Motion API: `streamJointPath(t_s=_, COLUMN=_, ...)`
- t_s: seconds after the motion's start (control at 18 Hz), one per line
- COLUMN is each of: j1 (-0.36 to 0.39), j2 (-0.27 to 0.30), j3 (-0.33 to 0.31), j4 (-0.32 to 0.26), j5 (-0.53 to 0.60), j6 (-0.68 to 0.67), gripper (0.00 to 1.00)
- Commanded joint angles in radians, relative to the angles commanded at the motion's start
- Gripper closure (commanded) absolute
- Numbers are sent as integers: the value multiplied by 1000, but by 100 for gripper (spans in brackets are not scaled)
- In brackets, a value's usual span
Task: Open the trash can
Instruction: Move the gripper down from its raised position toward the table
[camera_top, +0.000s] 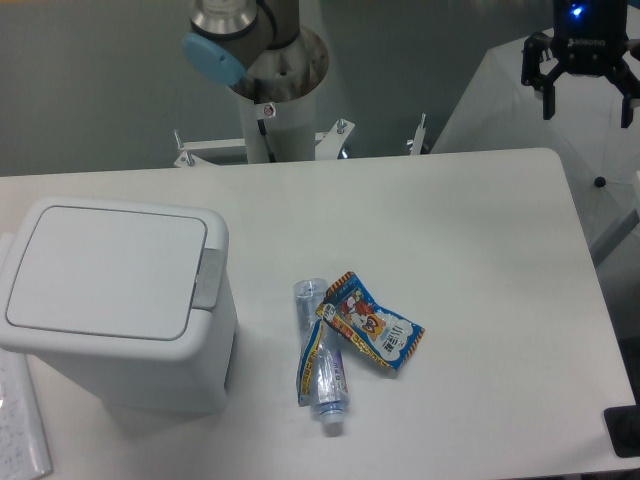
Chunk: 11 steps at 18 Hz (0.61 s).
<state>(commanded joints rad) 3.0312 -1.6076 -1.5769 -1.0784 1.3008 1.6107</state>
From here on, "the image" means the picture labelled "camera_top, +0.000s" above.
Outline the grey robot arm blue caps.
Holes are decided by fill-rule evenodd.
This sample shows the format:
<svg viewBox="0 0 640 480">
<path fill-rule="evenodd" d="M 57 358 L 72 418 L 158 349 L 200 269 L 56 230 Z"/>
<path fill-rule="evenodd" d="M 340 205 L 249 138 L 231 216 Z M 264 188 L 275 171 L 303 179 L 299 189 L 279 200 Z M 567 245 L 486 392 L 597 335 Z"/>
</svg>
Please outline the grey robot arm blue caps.
<svg viewBox="0 0 640 480">
<path fill-rule="evenodd" d="M 639 56 L 627 35 L 624 1 L 555 1 L 553 33 L 536 32 L 522 49 L 521 83 L 542 98 L 543 117 L 555 114 L 555 81 L 563 74 L 604 77 L 622 96 L 621 125 L 630 126 L 639 80 L 625 61 Z M 323 41 L 300 23 L 296 1 L 195 1 L 182 40 L 189 63 L 208 80 L 255 104 L 264 117 L 278 103 L 315 90 L 329 60 Z"/>
</svg>

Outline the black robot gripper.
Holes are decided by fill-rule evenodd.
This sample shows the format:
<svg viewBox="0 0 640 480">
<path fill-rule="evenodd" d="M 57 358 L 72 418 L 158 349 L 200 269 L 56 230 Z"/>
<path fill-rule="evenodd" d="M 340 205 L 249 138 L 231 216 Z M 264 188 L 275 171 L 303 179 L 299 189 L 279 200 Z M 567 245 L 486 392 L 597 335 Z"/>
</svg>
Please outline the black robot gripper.
<svg viewBox="0 0 640 480">
<path fill-rule="evenodd" d="M 622 95 L 621 127 L 634 118 L 634 102 L 639 99 L 639 79 L 624 60 L 624 54 L 639 60 L 639 40 L 626 33 L 626 1 L 553 2 L 553 38 L 535 32 L 523 45 L 521 84 L 542 95 L 543 118 L 555 115 L 554 83 L 571 75 L 607 76 Z M 549 73 L 540 69 L 545 55 L 552 53 L 557 64 Z"/>
</svg>

